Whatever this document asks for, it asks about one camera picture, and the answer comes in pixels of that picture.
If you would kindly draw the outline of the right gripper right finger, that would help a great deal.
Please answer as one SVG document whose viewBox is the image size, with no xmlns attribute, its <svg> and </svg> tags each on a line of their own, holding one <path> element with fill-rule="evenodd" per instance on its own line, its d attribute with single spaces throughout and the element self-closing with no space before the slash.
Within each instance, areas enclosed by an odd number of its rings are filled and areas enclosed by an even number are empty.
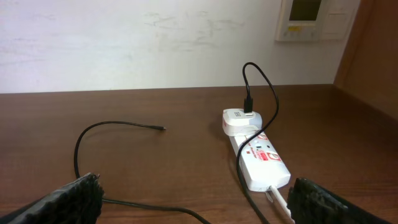
<svg viewBox="0 0 398 224">
<path fill-rule="evenodd" d="M 306 178 L 289 189 L 287 208 L 296 224 L 389 224 Z"/>
</svg>

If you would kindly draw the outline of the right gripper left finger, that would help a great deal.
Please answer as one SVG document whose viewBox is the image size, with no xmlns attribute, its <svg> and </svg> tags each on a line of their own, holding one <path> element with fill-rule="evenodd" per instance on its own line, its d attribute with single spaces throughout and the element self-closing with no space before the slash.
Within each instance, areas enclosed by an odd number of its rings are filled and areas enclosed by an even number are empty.
<svg viewBox="0 0 398 224">
<path fill-rule="evenodd" d="M 94 224 L 101 215 L 104 195 L 98 179 L 87 173 L 1 217 L 1 224 Z"/>
</svg>

